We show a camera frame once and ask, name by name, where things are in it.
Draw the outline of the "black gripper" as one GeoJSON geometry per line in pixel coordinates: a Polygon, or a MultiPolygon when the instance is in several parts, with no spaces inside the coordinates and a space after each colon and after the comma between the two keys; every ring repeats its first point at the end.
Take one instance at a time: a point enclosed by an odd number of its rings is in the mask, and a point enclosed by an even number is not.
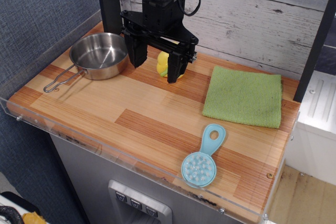
{"type": "Polygon", "coordinates": [[[135,68],[147,60],[148,45],[170,53],[168,83],[175,83],[188,63],[196,60],[198,38],[184,27],[184,14],[177,0],[165,6],[143,1],[142,12],[124,10],[121,17],[129,59],[135,68]]]}

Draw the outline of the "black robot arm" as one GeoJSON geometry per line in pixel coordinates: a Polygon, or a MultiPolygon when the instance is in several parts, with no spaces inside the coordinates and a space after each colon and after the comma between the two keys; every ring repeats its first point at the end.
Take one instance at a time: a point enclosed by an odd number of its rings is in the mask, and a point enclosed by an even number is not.
{"type": "Polygon", "coordinates": [[[148,46],[168,53],[167,81],[175,83],[187,65],[196,60],[198,38],[183,25],[185,16],[199,10],[185,11],[185,0],[142,0],[142,11],[124,10],[123,34],[129,59],[134,67],[147,60],[148,46]]]}

